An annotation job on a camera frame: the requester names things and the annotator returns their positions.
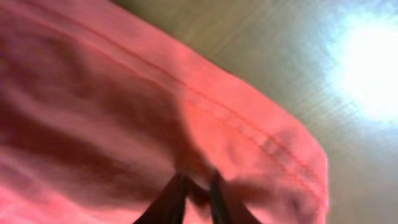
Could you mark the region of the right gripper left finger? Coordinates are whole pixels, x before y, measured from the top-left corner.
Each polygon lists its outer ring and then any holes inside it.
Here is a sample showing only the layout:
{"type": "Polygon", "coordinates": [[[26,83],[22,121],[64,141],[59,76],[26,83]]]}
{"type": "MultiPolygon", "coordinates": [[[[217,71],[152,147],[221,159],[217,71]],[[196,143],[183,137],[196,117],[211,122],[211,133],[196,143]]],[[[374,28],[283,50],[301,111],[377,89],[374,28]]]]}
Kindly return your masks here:
{"type": "Polygon", "coordinates": [[[134,224],[182,224],[187,196],[186,177],[174,175],[134,224]]]}

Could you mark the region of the orange soccer t-shirt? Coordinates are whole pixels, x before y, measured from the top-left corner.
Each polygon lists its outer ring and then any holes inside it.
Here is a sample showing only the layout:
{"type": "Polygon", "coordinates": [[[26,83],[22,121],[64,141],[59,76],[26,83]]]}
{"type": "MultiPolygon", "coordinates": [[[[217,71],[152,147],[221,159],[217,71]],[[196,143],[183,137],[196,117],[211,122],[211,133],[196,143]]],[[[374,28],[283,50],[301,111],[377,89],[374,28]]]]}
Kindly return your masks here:
{"type": "Polygon", "coordinates": [[[134,223],[220,174],[260,223],[325,223],[324,150],[278,104],[110,1],[1,2],[1,222],[134,223]]]}

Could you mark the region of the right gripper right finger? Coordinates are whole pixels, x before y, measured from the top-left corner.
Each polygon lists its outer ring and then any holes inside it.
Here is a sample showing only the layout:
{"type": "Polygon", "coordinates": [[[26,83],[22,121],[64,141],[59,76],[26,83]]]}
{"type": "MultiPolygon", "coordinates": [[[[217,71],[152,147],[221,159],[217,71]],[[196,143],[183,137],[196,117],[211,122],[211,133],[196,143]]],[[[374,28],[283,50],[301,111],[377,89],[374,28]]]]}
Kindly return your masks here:
{"type": "Polygon", "coordinates": [[[220,174],[212,178],[210,204],[215,224],[260,224],[220,174]]]}

